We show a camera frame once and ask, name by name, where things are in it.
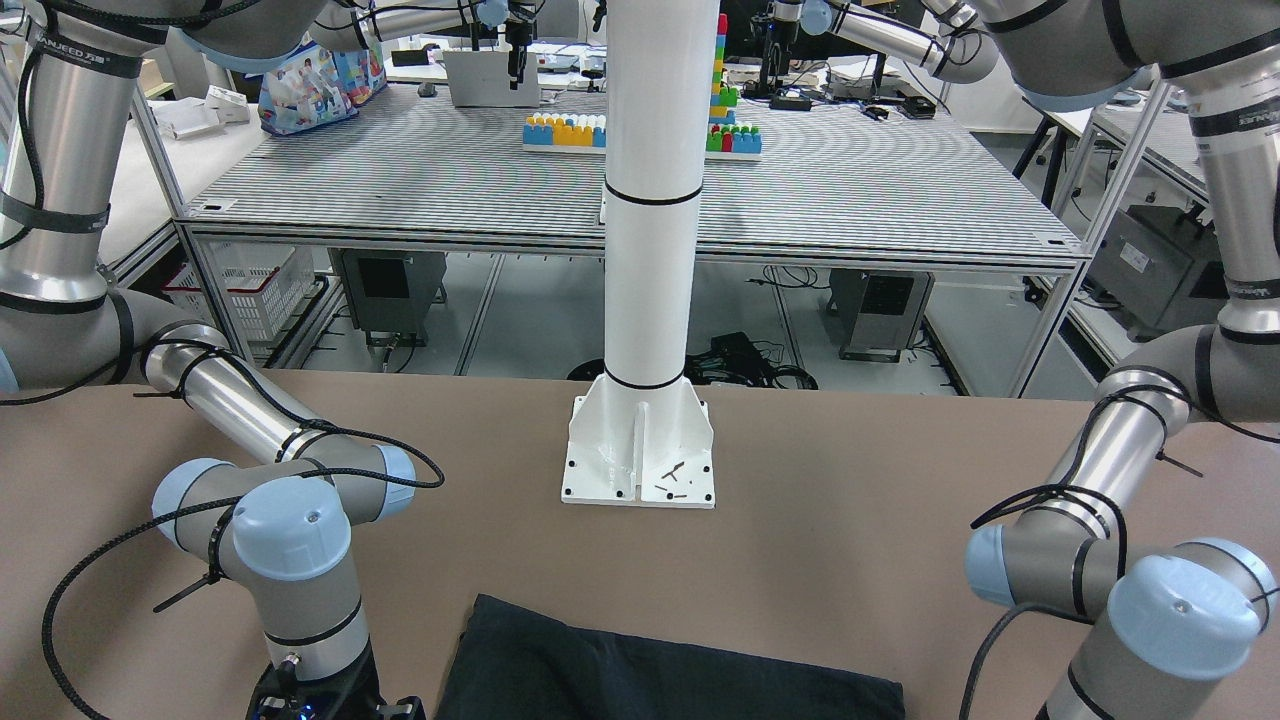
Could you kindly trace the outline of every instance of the white pole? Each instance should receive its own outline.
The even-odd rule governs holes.
[[[718,4],[609,8],[604,364],[575,405],[566,502],[713,507],[712,428],[682,377]]]

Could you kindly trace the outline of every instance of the white plastic basket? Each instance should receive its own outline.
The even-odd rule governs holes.
[[[314,281],[314,268],[307,261],[311,255],[288,245],[227,243],[214,255],[227,286],[227,305],[251,341],[273,340]],[[161,290],[174,305],[212,320],[200,279],[189,265],[183,264]]]

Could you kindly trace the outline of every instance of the white label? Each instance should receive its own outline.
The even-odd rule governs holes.
[[[1139,273],[1146,273],[1147,265],[1151,263],[1151,258],[1147,258],[1143,255],[1142,250],[1138,250],[1128,242],[1124,243],[1124,247],[1120,250],[1120,259],[1129,263],[1129,266]]]

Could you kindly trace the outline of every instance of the black folded cloth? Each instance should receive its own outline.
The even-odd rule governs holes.
[[[571,628],[481,594],[436,720],[900,720],[892,680]]]

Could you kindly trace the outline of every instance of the brown table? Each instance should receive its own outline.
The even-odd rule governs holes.
[[[1070,402],[707,388],[713,511],[562,505],[563,382],[276,373],[319,413],[426,448],[448,471],[355,547],[388,697],[439,698],[476,593],[567,623],[814,662],[904,683],[911,717],[954,717],[1000,616],[964,579],[968,521],[1041,483],[1087,406]],[[1276,451],[1215,427],[1169,448],[1129,514],[1135,542],[1216,534],[1280,562]],[[78,717],[45,670],[45,600],[88,550],[148,518],[196,456],[246,461],[180,402],[90,388],[0,410],[0,717]],[[157,533],[68,594],[58,643],[82,693],[116,719],[239,719],[265,666],[233,583],[163,615],[202,566]],[[1019,619],[992,652],[973,717],[1027,719],[1084,628]],[[1270,719],[1280,642],[1265,637],[1202,717]]]

